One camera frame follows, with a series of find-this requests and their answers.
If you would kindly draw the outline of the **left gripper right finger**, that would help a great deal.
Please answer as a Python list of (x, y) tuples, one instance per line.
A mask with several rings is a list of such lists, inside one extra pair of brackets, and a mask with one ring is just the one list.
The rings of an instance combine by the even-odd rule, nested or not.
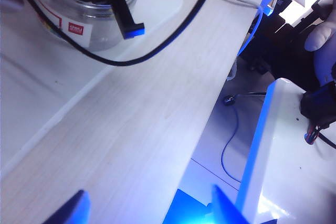
[(212, 186), (212, 207), (215, 223), (248, 223), (217, 185)]

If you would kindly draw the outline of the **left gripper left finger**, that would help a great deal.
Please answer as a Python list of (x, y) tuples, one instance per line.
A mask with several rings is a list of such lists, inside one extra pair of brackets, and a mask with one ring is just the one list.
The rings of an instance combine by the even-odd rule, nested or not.
[(79, 190), (43, 223), (89, 223), (90, 207), (88, 192)]

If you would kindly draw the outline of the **white gloved operator hand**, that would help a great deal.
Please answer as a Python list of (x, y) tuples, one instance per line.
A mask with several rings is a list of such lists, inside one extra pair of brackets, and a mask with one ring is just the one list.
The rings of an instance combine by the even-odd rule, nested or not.
[(326, 20), (308, 35), (305, 50), (314, 54), (314, 71), (319, 84), (335, 82), (335, 0)]

